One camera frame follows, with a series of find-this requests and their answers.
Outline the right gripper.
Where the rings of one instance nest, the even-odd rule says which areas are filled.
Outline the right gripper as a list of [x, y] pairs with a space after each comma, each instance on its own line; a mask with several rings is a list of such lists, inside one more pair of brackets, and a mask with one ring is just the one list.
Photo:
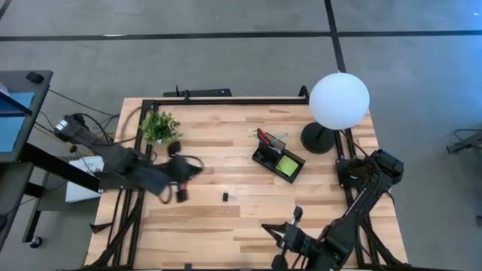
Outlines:
[[308, 259], [307, 265], [302, 266], [302, 270], [325, 271], [325, 259], [318, 248], [318, 242], [297, 226], [302, 215], [303, 209], [296, 206], [291, 223], [261, 225], [274, 238], [276, 246], [281, 249], [271, 263], [273, 270], [288, 270], [288, 261], [285, 256], [290, 251]]

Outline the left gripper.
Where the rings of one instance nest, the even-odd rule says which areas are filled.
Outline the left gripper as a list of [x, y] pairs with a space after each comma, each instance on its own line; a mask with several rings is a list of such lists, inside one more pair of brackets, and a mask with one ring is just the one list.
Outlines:
[[182, 155], [181, 150], [180, 141], [170, 143], [167, 147], [169, 160], [160, 164], [160, 169], [169, 176], [170, 182], [177, 183], [177, 203], [183, 202], [182, 184], [185, 184], [185, 201], [187, 201], [189, 200], [187, 182], [204, 170], [204, 162], [199, 157]]

